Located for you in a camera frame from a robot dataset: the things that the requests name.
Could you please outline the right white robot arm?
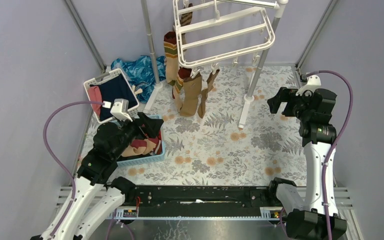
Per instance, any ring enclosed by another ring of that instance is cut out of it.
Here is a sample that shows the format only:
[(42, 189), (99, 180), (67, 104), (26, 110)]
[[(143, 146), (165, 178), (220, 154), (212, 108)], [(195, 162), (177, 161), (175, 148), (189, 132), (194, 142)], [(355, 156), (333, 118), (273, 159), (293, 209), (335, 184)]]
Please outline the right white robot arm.
[(286, 235), (296, 240), (339, 240), (347, 231), (345, 219), (339, 217), (334, 196), (333, 162), (336, 128), (330, 124), (337, 95), (318, 88), (299, 93), (298, 89), (281, 87), (267, 100), (269, 110), (276, 114), (281, 103), (286, 106), (285, 117), (300, 121), (306, 159), (306, 192), (302, 198), (291, 180), (275, 178), (267, 191), (267, 201), (273, 206), (282, 204), (280, 220)]

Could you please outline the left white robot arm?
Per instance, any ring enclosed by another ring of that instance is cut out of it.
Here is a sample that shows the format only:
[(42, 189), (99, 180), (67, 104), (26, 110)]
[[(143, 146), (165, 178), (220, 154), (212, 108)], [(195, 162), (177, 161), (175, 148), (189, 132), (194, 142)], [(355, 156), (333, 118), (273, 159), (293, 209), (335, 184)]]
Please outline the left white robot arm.
[(137, 137), (156, 139), (164, 120), (140, 112), (133, 120), (101, 124), (93, 147), (73, 178), (70, 196), (49, 227), (33, 240), (88, 240), (117, 207), (135, 200), (135, 184), (124, 177), (111, 182), (101, 200), (90, 206), (118, 167), (118, 159)]

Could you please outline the pile of socks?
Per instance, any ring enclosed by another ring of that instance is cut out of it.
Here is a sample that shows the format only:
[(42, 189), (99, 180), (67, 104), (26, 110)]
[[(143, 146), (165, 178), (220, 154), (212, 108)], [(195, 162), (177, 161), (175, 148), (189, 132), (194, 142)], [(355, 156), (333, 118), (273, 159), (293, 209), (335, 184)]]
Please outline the pile of socks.
[(161, 132), (155, 138), (135, 139), (121, 154), (123, 158), (160, 155), (163, 151)]

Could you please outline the white laundry basket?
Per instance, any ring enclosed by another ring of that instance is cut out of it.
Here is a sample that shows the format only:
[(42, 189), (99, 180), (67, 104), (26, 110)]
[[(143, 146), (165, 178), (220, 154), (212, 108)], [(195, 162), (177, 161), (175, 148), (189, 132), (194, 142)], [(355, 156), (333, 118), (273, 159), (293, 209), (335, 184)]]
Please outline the white laundry basket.
[(116, 99), (128, 100), (127, 112), (130, 116), (135, 117), (140, 103), (132, 90), (129, 79), (124, 70), (116, 68), (85, 81), (83, 88), (90, 101), (101, 99), (103, 102), (113, 104)]

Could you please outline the blue laundry basket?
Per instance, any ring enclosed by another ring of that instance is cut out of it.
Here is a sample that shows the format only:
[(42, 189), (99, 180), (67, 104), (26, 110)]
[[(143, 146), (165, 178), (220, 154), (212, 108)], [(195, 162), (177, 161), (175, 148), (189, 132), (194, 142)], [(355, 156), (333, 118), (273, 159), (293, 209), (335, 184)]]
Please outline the blue laundry basket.
[(142, 133), (139, 133), (130, 146), (117, 159), (119, 167), (161, 162), (165, 159), (166, 144), (163, 140), (162, 126), (164, 121), (162, 116), (149, 115), (148, 117), (162, 122), (156, 125), (158, 129), (157, 136), (151, 138), (148, 135), (143, 136)]

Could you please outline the dark navy cloth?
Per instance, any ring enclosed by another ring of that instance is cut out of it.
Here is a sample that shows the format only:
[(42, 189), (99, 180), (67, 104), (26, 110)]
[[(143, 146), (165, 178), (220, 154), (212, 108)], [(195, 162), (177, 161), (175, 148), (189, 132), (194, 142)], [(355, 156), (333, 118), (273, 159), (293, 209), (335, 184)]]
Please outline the dark navy cloth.
[(126, 99), (129, 102), (129, 110), (132, 108), (137, 108), (139, 106), (139, 102), (134, 93), (132, 92), (129, 83), (121, 74), (117, 77), (110, 79), (105, 83), (99, 85), (91, 84), (90, 87), (92, 86), (99, 87), (102, 96), (102, 102), (110, 102), (112, 104), (115, 99)]

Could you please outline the tan ribbed sock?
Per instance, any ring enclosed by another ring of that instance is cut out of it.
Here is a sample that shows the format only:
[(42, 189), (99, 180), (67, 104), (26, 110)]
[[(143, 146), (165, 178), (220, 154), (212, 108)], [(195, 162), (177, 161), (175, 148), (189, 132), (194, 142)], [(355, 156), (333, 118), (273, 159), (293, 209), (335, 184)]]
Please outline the tan ribbed sock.
[(189, 77), (183, 82), (184, 100), (179, 114), (182, 117), (192, 117), (198, 108), (198, 96), (202, 90), (202, 75)]

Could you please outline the blue patterned cloth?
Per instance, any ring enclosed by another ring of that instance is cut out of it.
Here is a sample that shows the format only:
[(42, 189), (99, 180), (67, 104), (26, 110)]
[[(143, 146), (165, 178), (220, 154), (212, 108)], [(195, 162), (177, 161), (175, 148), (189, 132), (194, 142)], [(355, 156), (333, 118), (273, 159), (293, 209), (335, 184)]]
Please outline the blue patterned cloth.
[(147, 103), (156, 84), (152, 60), (150, 56), (141, 55), (135, 61), (123, 61), (121, 58), (114, 60), (111, 69), (122, 69), (129, 77), (129, 84), (142, 89), (137, 98), (141, 103)]

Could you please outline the pink cloth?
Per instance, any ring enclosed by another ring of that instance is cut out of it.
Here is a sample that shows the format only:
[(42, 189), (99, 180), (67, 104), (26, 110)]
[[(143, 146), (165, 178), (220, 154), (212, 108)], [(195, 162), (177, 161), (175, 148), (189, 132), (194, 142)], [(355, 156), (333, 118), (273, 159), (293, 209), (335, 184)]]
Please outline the pink cloth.
[[(103, 102), (102, 94), (101, 94), (101, 91), (100, 91), (98, 86), (91, 86), (87, 90), (87, 93), (88, 93), (90, 101), (100, 102), (100, 103)], [(91, 107), (92, 107), (94, 113), (99, 117), (100, 113), (101, 113), (101, 105), (100, 104), (92, 104)]]

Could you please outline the striped green tan sock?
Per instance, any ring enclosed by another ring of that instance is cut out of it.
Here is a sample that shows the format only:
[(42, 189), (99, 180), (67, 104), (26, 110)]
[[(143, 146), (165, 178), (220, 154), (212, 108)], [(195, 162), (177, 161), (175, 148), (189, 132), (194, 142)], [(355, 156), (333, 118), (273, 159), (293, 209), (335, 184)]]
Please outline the striped green tan sock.
[(166, 81), (169, 85), (173, 86), (179, 70), (177, 35), (175, 31), (169, 31), (164, 35), (163, 47), (165, 54)]

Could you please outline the silver drying rack stand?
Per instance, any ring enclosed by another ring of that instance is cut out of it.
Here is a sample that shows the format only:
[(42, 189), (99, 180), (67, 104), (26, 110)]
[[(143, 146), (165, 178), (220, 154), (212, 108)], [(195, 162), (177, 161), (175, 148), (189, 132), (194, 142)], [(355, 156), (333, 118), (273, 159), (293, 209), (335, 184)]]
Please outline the silver drying rack stand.
[[(211, 1), (212, 0), (210, 0), (210, 1), (203, 0), (203, 1), (201, 1), (201, 3), (203, 3), (203, 2), (207, 3), (207, 2), (211, 2)], [(186, 7), (190, 8), (190, 7), (193, 7), (193, 6), (190, 6), (189, 5), (189, 1), (185, 0), (185, 1), (183, 1), (183, 8), (179, 8), (179, 7), (178, 8), (179, 9), (184, 9)], [(277, 29), (278, 24), (279, 24), (281, 18), (280, 19), (276, 19), (275, 18), (275, 12), (276, 11), (274, 9), (272, 9), (272, 8), (267, 8), (266, 12), (267, 12), (269, 20), (271, 22), (274, 22), (274, 26)], [(265, 62), (266, 62), (266, 59), (267, 59), (267, 56), (268, 56), (270, 48), (266, 49), (266, 50), (263, 50), (263, 51), (259, 51), (256, 54), (251, 53), (253, 55), (253, 64), (255, 66), (257, 66), (257, 68), (256, 68), (255, 72), (252, 75), (251, 81), (249, 83), (249, 87), (247, 89), (247, 93), (243, 96), (243, 108), (242, 108), (242, 112), (240, 114), (240, 118), (239, 118), (239, 122), (238, 122), (238, 127), (241, 128), (241, 129), (244, 128), (245, 125), (246, 125), (246, 121), (247, 121), (247, 117), (249, 115), (251, 103), (255, 100), (254, 91), (255, 91), (256, 85), (257, 85), (257, 83), (259, 81), (259, 78), (260, 78), (261, 72), (263, 70), (263, 67), (265, 65)], [(232, 64), (234, 66), (238, 64), (238, 59), (236, 59), (236, 60), (232, 59), (233, 60)], [(207, 64), (207, 65), (210, 65), (212, 71), (215, 72), (217, 69), (219, 69), (218, 64), (219, 64), (219, 62), (218, 63), (213, 63), (213, 64)], [(190, 69), (189, 76), (191, 78), (194, 78), (198, 73), (200, 73), (202, 67), (204, 67), (204, 66), (206, 66), (206, 65), (203, 65), (203, 66), (195, 68), (195, 69), (187, 68), (187, 69)]]

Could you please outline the brown patterned hanging sock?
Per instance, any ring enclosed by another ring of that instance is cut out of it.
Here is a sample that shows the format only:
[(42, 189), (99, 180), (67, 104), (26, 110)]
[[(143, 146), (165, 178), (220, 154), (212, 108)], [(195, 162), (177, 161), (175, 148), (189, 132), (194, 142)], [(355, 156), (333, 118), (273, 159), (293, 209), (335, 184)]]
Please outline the brown patterned hanging sock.
[[(191, 22), (192, 22), (192, 18), (193, 18), (193, 13), (191, 11), (182, 14), (181, 18), (180, 18), (180, 25), (182, 27), (190, 25)], [(186, 34), (185, 33), (181, 34), (181, 39), (182, 39), (182, 43), (183, 44), (187, 43), (187, 41), (186, 41)]]

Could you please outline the white sock hanger frame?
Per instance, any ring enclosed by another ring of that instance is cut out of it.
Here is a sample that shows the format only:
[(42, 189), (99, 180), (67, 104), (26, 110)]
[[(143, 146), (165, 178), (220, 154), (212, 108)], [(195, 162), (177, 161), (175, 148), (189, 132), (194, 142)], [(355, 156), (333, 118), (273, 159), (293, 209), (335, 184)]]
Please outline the white sock hanger frame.
[[(284, 13), (286, 4), (288, 3), (287, 0), (286, 1), (279, 0), (275, 2), (266, 2), (266, 1), (257, 1), (257, 0), (232, 0), (231, 3), (249, 5), (250, 8), (229, 13), (227, 15), (220, 15), (218, 4), (221, 4), (222, 2), (223, 2), (222, 0), (213, 0), (209, 2), (202, 2), (201, 4), (198, 4), (196, 6), (186, 7), (182, 9), (179, 8), (178, 6), (179, 2), (177, 0), (174, 0), (172, 2), (173, 15), (174, 15), (173, 27), (175, 29), (176, 39), (177, 39), (177, 54), (178, 54), (179, 66), (183, 68), (196, 69), (198, 67), (209, 65), (209, 64), (217, 64), (218, 62), (227, 60), (227, 59), (237, 60), (240, 56), (243, 56), (243, 55), (247, 55), (247, 54), (255, 55), (260, 51), (268, 50), (274, 44), (276, 40), (275, 22), (269, 20), (266, 9), (267, 8), (274, 9), (275, 10), (274, 18), (279, 20)], [(214, 8), (215, 18), (201, 21), (198, 23), (193, 23), (190, 25), (185, 25), (185, 26), (181, 25), (181, 16), (183, 14), (192, 13), (194, 11), (198, 11), (198, 10), (209, 8), (209, 7)], [(227, 32), (224, 34), (215, 35), (209, 38), (204, 38), (204, 39), (190, 42), (190, 43), (183, 42), (183, 37), (182, 37), (183, 34), (195, 32), (203, 29), (208, 29), (212, 27), (223, 26), (232, 21), (236, 21), (250, 15), (254, 16), (258, 14), (261, 15), (260, 24), (253, 25), (247, 28), (242, 28), (236, 31)], [(243, 36), (256, 31), (258, 31), (261, 34), (267, 33), (267, 36), (264, 38), (264, 40), (261, 43), (244, 47), (244, 48), (239, 48), (237, 50), (228, 51), (228, 52), (217, 54), (217, 55), (212, 55), (202, 59), (197, 59), (193, 61), (186, 60), (185, 51), (188, 49), (220, 42), (220, 41), (235, 38), (238, 36)]]

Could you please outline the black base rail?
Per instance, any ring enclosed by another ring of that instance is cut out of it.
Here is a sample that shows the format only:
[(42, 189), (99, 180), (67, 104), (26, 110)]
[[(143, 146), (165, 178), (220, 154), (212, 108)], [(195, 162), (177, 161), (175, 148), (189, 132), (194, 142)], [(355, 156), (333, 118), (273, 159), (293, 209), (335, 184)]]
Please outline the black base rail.
[(259, 217), (260, 209), (281, 208), (268, 186), (138, 185), (123, 207), (138, 210), (139, 217)]

